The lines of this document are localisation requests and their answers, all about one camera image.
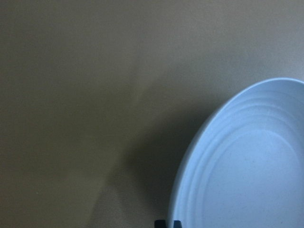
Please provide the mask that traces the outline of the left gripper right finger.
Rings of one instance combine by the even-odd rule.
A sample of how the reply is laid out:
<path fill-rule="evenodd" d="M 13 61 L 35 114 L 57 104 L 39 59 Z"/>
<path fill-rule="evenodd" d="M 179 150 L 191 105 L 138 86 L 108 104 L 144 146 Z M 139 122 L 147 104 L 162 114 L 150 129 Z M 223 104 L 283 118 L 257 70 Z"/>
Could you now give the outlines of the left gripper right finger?
<path fill-rule="evenodd" d="M 173 228 L 182 228 L 182 224 L 180 220 L 175 220 L 173 222 Z"/>

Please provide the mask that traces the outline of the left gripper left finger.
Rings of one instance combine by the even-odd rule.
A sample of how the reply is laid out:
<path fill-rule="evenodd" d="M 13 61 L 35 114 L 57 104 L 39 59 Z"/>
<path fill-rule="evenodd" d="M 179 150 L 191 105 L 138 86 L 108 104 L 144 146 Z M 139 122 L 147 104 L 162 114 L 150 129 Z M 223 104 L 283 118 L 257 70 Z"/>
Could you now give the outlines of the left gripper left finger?
<path fill-rule="evenodd" d="M 166 228 L 166 220 L 155 220 L 154 228 Z"/>

